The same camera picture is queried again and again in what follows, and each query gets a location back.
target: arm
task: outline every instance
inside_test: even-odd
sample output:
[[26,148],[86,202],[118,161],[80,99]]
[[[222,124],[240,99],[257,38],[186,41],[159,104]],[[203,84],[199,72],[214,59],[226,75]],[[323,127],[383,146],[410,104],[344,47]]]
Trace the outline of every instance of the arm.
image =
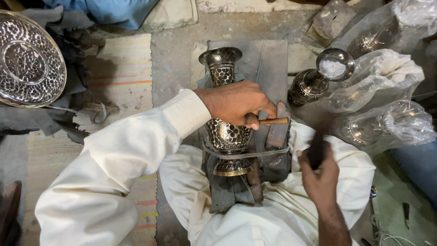
[[[137,223],[138,212],[125,196],[141,175],[156,172],[182,139],[211,116],[225,115],[230,123],[257,125],[257,119],[247,120],[247,113],[258,108],[276,112],[257,84],[244,81],[224,87],[235,92],[181,90],[163,106],[114,122],[87,137],[79,157],[37,202],[41,245],[130,244],[127,235]],[[232,97],[247,101],[236,102]],[[215,102],[222,107],[214,109]]]
[[298,160],[302,168],[303,186],[309,198],[314,202],[319,214],[320,246],[351,246],[343,214],[336,202],[336,188],[340,169],[333,159],[329,143],[325,142],[324,160],[317,174],[309,165],[306,151],[298,151]]

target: wooden handle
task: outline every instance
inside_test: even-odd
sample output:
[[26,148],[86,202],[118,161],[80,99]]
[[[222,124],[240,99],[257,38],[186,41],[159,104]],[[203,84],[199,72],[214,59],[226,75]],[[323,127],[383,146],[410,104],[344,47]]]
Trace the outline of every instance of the wooden handle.
[[260,125],[288,125],[288,123],[290,123],[290,119],[288,117],[260,120]]

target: plastic bag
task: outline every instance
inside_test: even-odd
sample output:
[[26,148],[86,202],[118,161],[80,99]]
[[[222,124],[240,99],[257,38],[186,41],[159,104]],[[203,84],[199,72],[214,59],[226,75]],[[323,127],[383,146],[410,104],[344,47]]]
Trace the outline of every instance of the plastic bag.
[[432,116],[418,103],[398,100],[366,113],[337,118],[331,134],[369,155],[436,140]]
[[381,49],[355,60],[354,74],[343,82],[330,82],[329,97],[317,104],[335,113],[362,112],[395,100],[410,100],[417,85],[425,79],[423,70],[411,60],[390,49]]
[[436,0],[396,0],[366,15],[331,47],[354,59],[378,49],[409,54],[419,40],[436,32]]

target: blue fabric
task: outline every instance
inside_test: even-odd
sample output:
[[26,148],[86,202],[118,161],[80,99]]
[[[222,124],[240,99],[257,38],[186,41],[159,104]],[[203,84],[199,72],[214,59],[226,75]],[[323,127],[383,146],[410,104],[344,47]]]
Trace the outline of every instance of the blue fabric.
[[48,8],[64,6],[64,11],[83,10],[99,24],[138,29],[158,0],[43,0]]
[[437,210],[437,141],[391,149],[390,154]]

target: white kurta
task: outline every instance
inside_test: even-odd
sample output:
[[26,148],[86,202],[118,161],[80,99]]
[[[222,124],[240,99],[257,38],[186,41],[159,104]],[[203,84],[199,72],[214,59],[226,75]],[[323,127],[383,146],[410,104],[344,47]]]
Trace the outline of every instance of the white kurta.
[[[139,216],[125,195],[138,177],[158,168],[165,196],[192,245],[317,244],[317,210],[302,186],[296,155],[284,182],[263,184],[262,204],[236,204],[226,214],[209,214],[202,152],[180,143],[210,118],[193,91],[181,90],[163,106],[85,138],[80,156],[38,200],[41,245],[130,245]],[[292,153],[306,149],[313,134],[293,122]],[[332,136],[326,140],[340,167],[337,202],[351,228],[368,202],[375,167],[350,144]]]

